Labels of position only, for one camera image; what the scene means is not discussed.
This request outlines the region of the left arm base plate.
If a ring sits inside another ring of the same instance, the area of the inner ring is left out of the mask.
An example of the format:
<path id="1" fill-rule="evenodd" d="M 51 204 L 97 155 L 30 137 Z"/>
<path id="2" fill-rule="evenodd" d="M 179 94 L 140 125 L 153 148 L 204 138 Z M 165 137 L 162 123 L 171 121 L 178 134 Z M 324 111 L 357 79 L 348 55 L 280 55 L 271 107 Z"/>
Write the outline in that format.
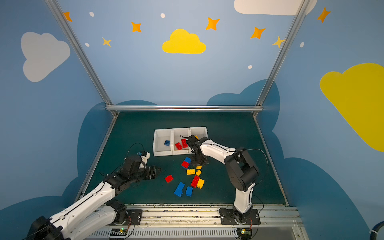
<path id="1" fill-rule="evenodd" d="M 115 226 L 125 226 L 125 225 L 134 225 L 138 226 L 141 223 L 143 210 L 123 210 L 120 212 L 117 212 L 116 217 L 114 221 L 111 223 L 111 225 Z"/>

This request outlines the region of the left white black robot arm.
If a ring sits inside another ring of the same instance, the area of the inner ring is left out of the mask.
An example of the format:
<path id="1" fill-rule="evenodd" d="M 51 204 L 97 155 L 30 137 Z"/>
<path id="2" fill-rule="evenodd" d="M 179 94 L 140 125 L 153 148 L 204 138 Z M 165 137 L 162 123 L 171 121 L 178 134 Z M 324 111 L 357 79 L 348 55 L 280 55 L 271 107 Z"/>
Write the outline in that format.
<path id="1" fill-rule="evenodd" d="M 153 180 L 161 173 L 161 168 L 148 166 L 149 158 L 149 153 L 127 157 L 119 170 L 106 175 L 83 198 L 50 218 L 41 216 L 36 219 L 26 239 L 83 240 L 104 226 L 130 224 L 127 207 L 115 197 L 131 184 Z"/>

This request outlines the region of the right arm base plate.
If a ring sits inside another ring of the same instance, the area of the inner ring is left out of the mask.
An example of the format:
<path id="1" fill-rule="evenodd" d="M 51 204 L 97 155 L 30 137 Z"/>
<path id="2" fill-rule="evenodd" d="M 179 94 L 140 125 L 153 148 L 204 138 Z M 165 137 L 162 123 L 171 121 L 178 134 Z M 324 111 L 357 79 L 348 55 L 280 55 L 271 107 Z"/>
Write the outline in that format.
<path id="1" fill-rule="evenodd" d="M 236 209 L 219 209 L 222 225 L 259 225 L 261 223 L 257 209 L 250 208 L 246 213 L 240 213 Z"/>

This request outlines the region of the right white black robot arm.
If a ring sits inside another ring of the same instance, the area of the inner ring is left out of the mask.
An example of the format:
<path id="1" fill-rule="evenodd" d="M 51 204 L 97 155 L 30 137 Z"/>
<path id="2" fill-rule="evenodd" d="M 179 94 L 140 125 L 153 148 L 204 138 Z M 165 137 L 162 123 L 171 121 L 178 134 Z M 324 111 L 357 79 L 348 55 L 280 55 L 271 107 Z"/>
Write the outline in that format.
<path id="1" fill-rule="evenodd" d="M 236 188 L 233 211 L 240 218 L 248 216 L 252 209 L 252 193 L 260 171 L 244 148 L 229 148 L 203 137 L 198 139 L 191 135 L 186 138 L 187 145 L 192 152 L 192 164 L 204 166 L 208 158 L 224 164 L 232 185 Z"/>

